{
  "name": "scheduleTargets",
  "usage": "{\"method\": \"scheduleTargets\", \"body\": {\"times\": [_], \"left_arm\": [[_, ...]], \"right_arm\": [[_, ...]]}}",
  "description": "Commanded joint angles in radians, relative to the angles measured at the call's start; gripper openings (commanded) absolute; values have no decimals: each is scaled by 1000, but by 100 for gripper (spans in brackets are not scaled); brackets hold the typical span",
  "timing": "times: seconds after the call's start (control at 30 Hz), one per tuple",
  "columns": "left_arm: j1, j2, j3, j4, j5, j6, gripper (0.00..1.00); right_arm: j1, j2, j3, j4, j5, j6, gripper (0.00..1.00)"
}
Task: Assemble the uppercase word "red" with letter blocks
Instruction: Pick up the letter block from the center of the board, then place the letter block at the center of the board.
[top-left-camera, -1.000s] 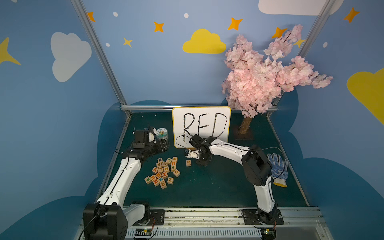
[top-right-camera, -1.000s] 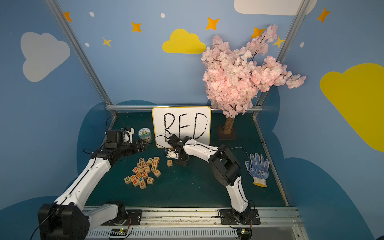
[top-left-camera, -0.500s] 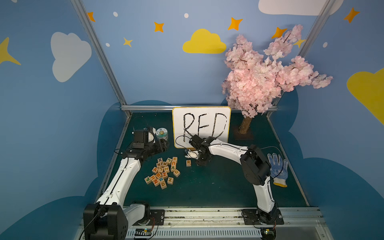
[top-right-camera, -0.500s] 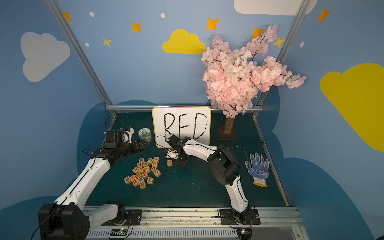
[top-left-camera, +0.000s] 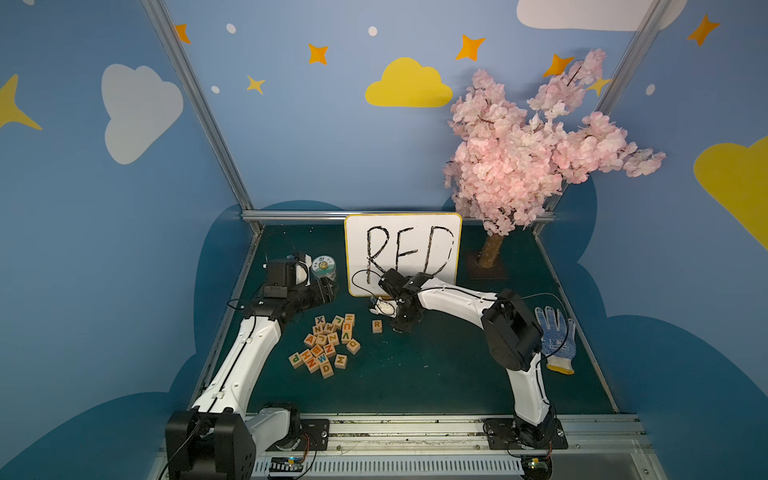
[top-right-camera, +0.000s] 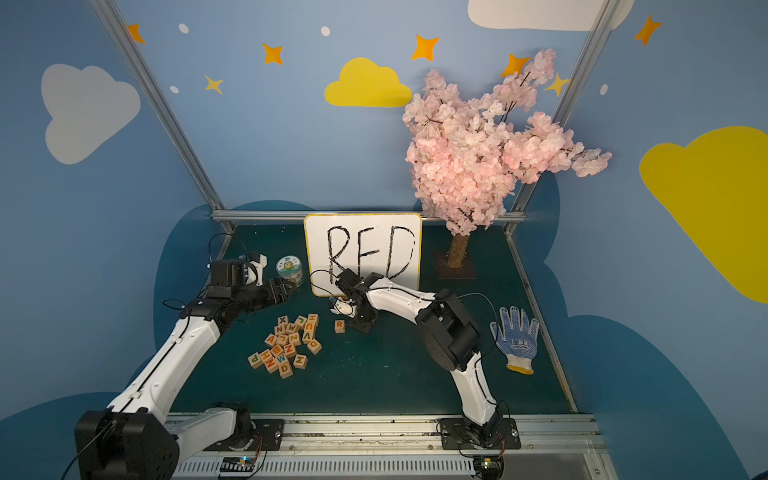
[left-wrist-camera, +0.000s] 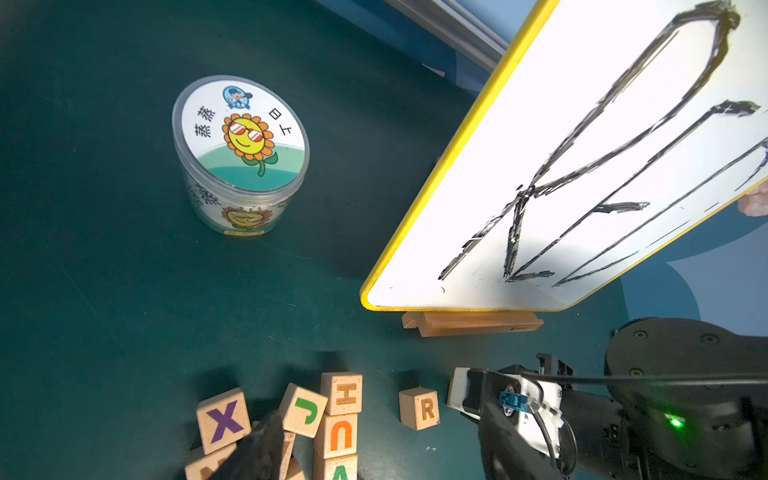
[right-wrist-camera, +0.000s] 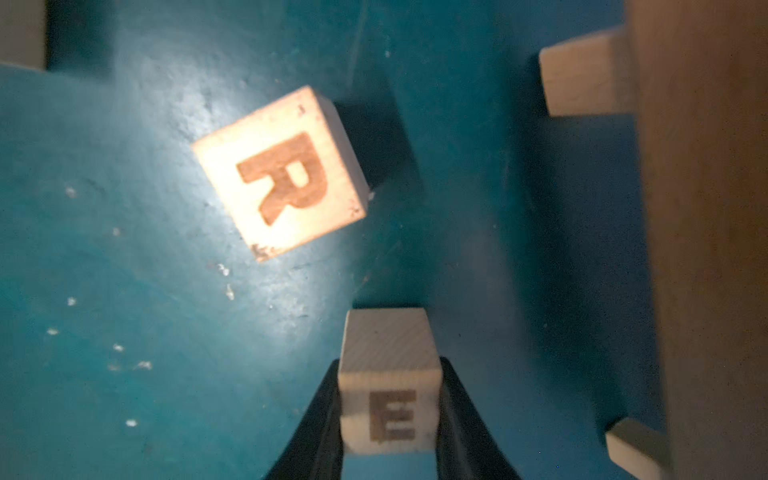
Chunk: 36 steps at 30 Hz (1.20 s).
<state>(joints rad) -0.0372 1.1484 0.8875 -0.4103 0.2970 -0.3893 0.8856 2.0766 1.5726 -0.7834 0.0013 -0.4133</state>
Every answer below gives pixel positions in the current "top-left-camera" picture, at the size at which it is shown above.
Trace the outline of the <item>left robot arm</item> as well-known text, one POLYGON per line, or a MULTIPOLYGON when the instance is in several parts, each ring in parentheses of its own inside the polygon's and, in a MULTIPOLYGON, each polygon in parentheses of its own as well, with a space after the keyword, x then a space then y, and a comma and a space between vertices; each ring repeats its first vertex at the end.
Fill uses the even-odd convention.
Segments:
POLYGON ((243 307, 234 344, 206 390, 165 427, 168 459, 161 479, 249 479, 258 456, 271 447, 290 451, 309 441, 300 413, 275 403, 247 417, 259 375, 287 323, 297 313, 332 302, 338 283, 328 278, 264 286, 243 307))

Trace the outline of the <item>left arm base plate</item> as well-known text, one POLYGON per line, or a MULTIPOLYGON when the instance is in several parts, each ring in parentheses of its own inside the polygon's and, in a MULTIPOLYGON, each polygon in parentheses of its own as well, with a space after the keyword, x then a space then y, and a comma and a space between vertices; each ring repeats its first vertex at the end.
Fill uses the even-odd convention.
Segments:
POLYGON ((289 429, 291 451, 326 451, 330 438, 330 421, 325 418, 301 419, 289 429))

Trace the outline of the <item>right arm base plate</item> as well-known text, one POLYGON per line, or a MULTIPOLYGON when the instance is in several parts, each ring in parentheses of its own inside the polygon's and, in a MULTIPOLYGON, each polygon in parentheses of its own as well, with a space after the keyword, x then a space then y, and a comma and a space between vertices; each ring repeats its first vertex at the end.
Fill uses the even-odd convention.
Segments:
POLYGON ((569 448, 559 419, 548 415, 533 425, 517 417, 483 420, 483 433, 491 450, 566 450, 569 448))

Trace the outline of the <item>wooden block letter D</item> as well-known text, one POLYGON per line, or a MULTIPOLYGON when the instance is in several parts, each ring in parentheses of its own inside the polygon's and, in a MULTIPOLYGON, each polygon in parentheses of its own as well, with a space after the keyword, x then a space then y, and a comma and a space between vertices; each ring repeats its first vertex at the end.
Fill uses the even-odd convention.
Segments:
POLYGON ((330 378, 334 375, 334 369, 330 362, 323 362, 320 364, 321 375, 324 379, 330 378))

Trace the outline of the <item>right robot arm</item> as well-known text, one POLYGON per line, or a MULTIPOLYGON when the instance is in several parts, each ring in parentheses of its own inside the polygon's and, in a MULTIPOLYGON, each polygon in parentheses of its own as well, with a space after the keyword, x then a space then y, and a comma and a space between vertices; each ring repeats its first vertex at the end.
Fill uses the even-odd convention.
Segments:
POLYGON ((478 292, 427 273, 403 276, 394 269, 380 278, 379 288, 384 294, 372 296, 368 308, 389 318, 395 331, 410 332, 427 311, 442 312, 479 327, 490 355, 508 374, 516 441, 536 449, 554 444, 560 424, 542 378, 543 329, 519 294, 510 289, 478 292))

